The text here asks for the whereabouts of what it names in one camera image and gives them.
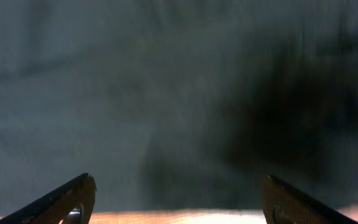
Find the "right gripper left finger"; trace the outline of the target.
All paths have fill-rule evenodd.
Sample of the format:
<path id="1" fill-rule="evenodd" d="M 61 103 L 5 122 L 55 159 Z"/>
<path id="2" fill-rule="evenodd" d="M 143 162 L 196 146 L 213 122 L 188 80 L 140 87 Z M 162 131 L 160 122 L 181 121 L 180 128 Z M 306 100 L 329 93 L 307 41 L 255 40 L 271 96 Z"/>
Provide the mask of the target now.
<path id="1" fill-rule="evenodd" d="M 93 212 L 96 184 L 83 173 L 18 211 L 0 224 L 88 224 Z"/>

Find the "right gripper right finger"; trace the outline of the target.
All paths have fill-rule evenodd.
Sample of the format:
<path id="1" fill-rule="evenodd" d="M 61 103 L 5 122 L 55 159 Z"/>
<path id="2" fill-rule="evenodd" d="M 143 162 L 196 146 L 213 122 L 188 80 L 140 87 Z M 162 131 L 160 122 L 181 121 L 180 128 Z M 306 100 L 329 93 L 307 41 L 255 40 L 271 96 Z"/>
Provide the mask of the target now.
<path id="1" fill-rule="evenodd" d="M 263 181 L 262 211 L 267 224 L 358 224 L 274 175 Z"/>

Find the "black t-shirt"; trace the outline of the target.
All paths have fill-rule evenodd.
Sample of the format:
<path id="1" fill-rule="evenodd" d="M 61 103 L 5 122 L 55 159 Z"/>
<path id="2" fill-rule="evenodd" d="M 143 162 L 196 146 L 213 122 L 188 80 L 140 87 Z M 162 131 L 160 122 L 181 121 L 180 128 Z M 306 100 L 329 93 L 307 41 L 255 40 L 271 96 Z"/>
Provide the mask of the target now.
<path id="1" fill-rule="evenodd" d="M 358 1 L 0 1 L 0 216 L 358 204 Z"/>

